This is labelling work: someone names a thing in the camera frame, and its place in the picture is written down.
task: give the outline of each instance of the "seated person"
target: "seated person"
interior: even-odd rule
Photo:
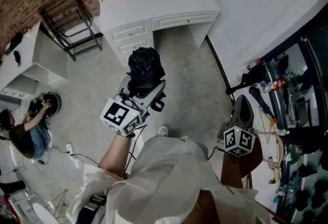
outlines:
[[[23,122],[17,126],[15,126],[15,119],[7,109],[0,113],[0,126],[9,131],[11,142],[26,158],[41,158],[51,142],[51,136],[44,121],[40,123],[49,107],[51,104],[46,103],[30,121],[27,121],[30,115],[28,113]]]

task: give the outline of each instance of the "white desk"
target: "white desk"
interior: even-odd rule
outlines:
[[[67,79],[66,53],[43,34],[39,27],[40,23],[33,26],[14,49],[20,54],[20,67],[13,52],[3,56],[0,94],[25,99],[34,94],[36,81],[53,85]]]
[[[101,0],[100,29],[127,65],[133,50],[154,47],[155,30],[188,25],[200,47],[218,13],[214,0]]]

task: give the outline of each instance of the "white shirt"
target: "white shirt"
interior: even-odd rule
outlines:
[[[200,190],[211,191],[220,223],[255,223],[256,217],[270,223],[269,214],[255,202],[257,192],[222,185],[202,149],[187,136],[149,139],[129,179],[86,165],[84,181],[85,190],[67,209],[67,218],[74,224],[89,198],[104,191],[106,216],[96,223],[182,223]]]

